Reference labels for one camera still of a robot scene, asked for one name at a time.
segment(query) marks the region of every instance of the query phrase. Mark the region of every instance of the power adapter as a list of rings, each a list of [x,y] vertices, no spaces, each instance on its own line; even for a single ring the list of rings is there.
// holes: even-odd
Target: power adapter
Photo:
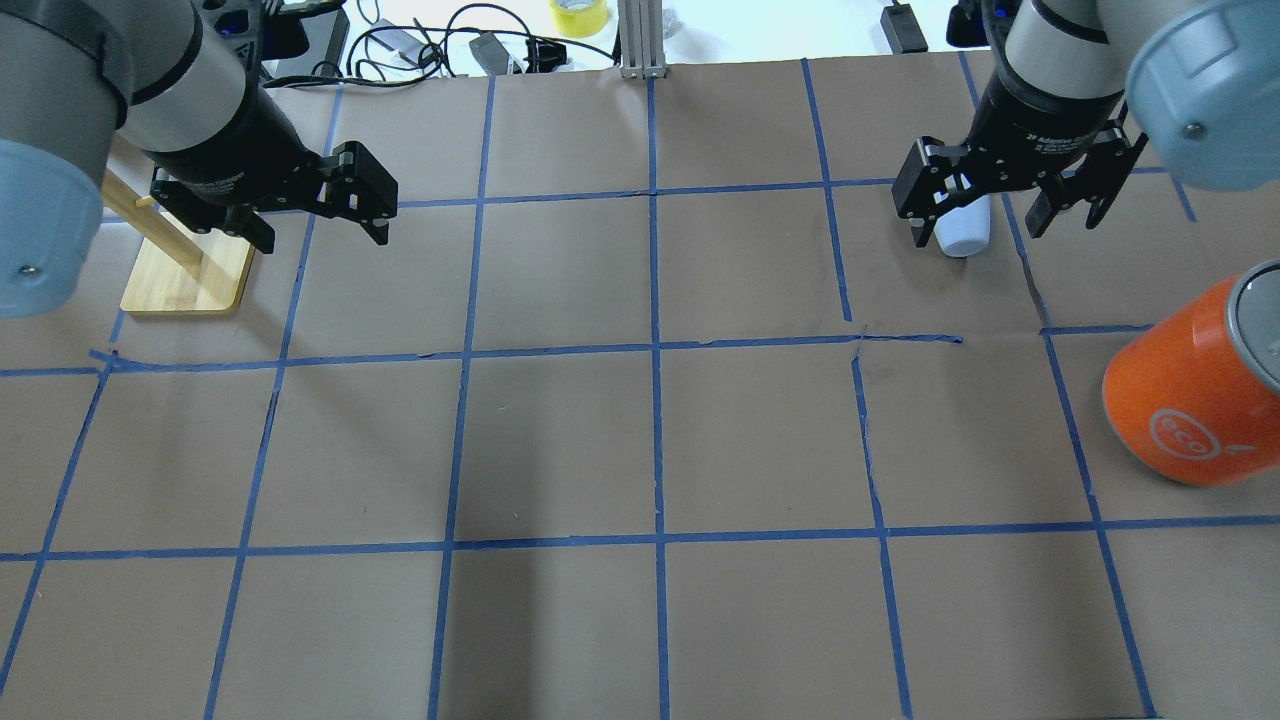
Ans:
[[[929,50],[920,23],[915,20],[915,10],[908,4],[899,4],[895,0],[892,5],[884,8],[881,13],[881,27],[884,28],[884,37],[895,55]]]

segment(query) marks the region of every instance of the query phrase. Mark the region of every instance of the metal lid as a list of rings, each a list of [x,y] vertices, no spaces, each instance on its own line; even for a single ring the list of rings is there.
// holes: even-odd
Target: metal lid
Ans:
[[[1226,324],[1240,360],[1280,392],[1280,260],[1240,275],[1228,299]]]

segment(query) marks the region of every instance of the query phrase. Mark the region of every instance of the white object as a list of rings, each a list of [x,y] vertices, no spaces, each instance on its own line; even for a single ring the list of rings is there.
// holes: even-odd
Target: white object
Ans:
[[[991,196],[983,195],[964,208],[938,218],[933,227],[938,247],[948,258],[977,255],[991,243]]]

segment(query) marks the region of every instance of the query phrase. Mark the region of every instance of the metal bracket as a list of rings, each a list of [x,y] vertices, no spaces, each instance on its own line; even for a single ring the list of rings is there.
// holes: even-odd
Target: metal bracket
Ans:
[[[667,77],[662,49],[662,0],[618,0],[622,77]]]

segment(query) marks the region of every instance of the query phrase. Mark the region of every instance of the orange container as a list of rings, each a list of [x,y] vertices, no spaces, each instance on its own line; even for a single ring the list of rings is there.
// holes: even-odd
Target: orange container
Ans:
[[[1125,446],[1167,478],[1225,486],[1280,466],[1280,260],[1129,343],[1102,400]]]

